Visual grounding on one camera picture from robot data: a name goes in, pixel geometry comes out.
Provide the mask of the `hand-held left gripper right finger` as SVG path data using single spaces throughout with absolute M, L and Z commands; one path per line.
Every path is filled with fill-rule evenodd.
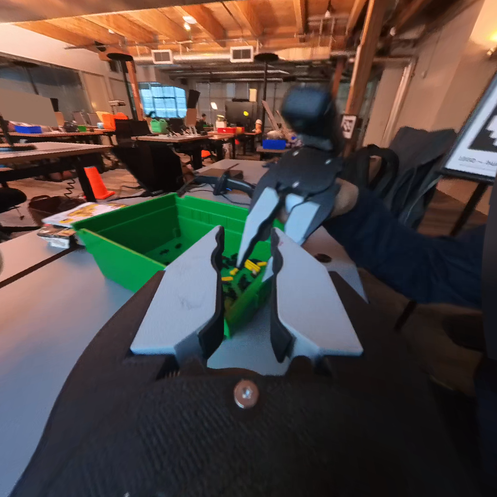
M 359 357 L 363 347 L 325 269 L 279 228 L 271 231 L 270 343 L 279 363 Z

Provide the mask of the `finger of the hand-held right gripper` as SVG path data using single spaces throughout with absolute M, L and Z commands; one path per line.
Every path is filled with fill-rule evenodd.
M 255 246 L 268 239 L 280 208 L 279 193 L 274 187 L 266 187 L 258 196 L 246 218 L 236 263 L 238 269 L 245 265 L 245 261 L 252 255 Z
M 309 237 L 307 232 L 319 211 L 320 204 L 307 201 L 300 195 L 290 193 L 285 198 L 284 206 L 287 214 L 287 219 L 284 222 L 284 232 L 297 245 L 303 245 Z

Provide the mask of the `green plastic bin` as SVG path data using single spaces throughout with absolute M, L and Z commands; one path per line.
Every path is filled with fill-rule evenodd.
M 78 239 L 92 254 L 102 274 L 131 291 L 138 291 L 159 270 L 167 268 L 147 255 L 173 239 L 189 247 L 214 227 L 225 229 L 223 256 L 237 253 L 247 208 L 193 196 L 165 196 L 126 206 L 74 224 Z M 270 241 L 259 242 L 249 259 L 267 262 Z M 265 305 L 271 293 L 269 280 L 263 274 L 232 307 L 225 308 L 225 337 L 247 325 Z

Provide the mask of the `lego instruction booklet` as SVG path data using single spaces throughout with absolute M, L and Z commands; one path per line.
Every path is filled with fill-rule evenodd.
M 122 203 L 83 203 L 73 209 L 66 210 L 61 213 L 56 213 L 42 219 L 42 225 L 51 225 L 57 227 L 72 227 L 75 223 L 90 219 L 95 216 L 107 214 L 126 207 Z

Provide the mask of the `black backpack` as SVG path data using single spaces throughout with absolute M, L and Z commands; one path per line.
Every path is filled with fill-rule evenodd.
M 367 145 L 344 159 L 340 177 L 386 199 L 399 173 L 400 159 L 389 148 Z

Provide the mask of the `dark jacket on chair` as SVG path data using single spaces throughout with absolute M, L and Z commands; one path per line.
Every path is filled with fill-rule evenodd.
M 399 171 L 384 202 L 402 225 L 419 227 L 456 138 L 451 128 L 427 131 L 403 126 L 396 132 L 389 148 L 399 159 Z

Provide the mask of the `black floor lamp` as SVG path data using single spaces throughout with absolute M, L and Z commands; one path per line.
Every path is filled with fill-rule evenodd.
M 265 127 L 265 108 L 263 101 L 266 100 L 266 92 L 267 92 L 267 73 L 268 73 L 268 66 L 270 64 L 276 63 L 279 61 L 279 56 L 276 53 L 270 53 L 270 52 L 264 52 L 264 53 L 257 53 L 254 55 L 254 62 L 258 64 L 263 64 L 264 66 L 264 83 L 263 83 L 263 90 L 262 90 L 262 114 L 261 114 L 261 122 L 262 122 L 262 130 L 264 130 Z
M 130 107 L 130 110 L 132 113 L 132 118 L 134 120 L 138 120 L 139 119 L 138 112 L 136 109 L 134 97 L 132 96 L 132 92 L 131 92 L 130 87 L 129 87 L 128 77 L 127 77 L 127 75 L 128 75 L 127 64 L 133 62 L 133 58 L 131 55 L 121 53 L 121 52 L 109 52 L 107 54 L 107 57 L 109 60 L 115 61 L 116 63 L 118 63 L 120 65 L 121 73 L 122 73 L 122 77 L 123 77 L 123 82 L 125 85 L 125 90 L 126 90 L 126 94 L 127 94 L 127 98 L 128 98 L 128 103 L 129 103 L 129 107 Z

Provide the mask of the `black bag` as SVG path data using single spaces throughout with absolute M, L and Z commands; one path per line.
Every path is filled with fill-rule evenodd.
M 76 208 L 86 202 L 85 199 L 63 196 L 40 195 L 28 202 L 30 212 L 38 212 L 46 217 Z

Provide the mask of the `black framed poster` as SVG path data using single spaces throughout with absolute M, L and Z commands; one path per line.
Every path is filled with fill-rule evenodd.
M 447 154 L 445 177 L 493 184 L 496 176 L 496 75 L 461 128 Z

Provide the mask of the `orange bin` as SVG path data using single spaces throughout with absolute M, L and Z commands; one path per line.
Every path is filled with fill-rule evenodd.
M 111 114 L 105 111 L 96 112 L 98 117 L 97 127 L 107 131 L 116 130 L 116 121 L 128 120 L 128 116 L 124 113 L 118 112 L 117 114 Z

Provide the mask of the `black office chair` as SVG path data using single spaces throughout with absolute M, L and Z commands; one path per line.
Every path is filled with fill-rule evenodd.
M 1 186 L 1 214 L 17 208 L 27 201 L 27 196 L 21 190 Z M 1 240 L 9 239 L 12 233 L 29 231 L 31 227 L 6 227 L 1 225 Z

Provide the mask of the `grey top desk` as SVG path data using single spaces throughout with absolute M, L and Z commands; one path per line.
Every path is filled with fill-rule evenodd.
M 96 197 L 86 175 L 85 168 L 101 164 L 102 155 L 112 146 L 40 142 L 31 150 L 1 152 L 1 184 L 22 179 L 49 176 L 52 173 L 76 171 L 79 184 L 87 201 Z

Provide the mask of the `long wooden desk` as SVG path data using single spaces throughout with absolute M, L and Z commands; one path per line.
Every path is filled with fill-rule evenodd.
M 114 146 L 112 140 L 112 132 L 104 130 L 94 130 L 86 132 L 45 132 L 24 134 L 12 132 L 10 137 L 15 143 L 41 143 L 41 142 L 61 142 L 61 143 L 77 143 L 88 145 L 103 145 Z

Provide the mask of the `wooden post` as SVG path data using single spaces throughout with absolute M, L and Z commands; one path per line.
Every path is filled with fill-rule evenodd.
M 366 118 L 361 115 L 373 61 L 390 1 L 368 1 L 359 44 L 355 53 L 345 115 L 357 118 L 352 126 L 352 137 L 346 141 L 344 155 L 360 146 Z

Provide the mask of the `silver ceiling duct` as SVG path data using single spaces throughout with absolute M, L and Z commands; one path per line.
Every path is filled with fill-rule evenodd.
M 327 46 L 309 46 L 309 47 L 291 47 L 275 52 L 279 56 L 278 62 L 283 63 L 301 63 L 312 61 L 329 61 L 334 58 L 350 58 L 355 56 L 355 50 L 334 49 L 332 50 Z M 184 55 L 174 55 L 174 64 L 169 65 L 169 68 L 175 66 L 186 69 L 187 67 L 198 70 L 201 66 L 210 66 L 222 64 L 232 65 L 247 65 L 247 64 L 233 64 L 230 62 L 229 52 L 217 53 L 188 53 Z

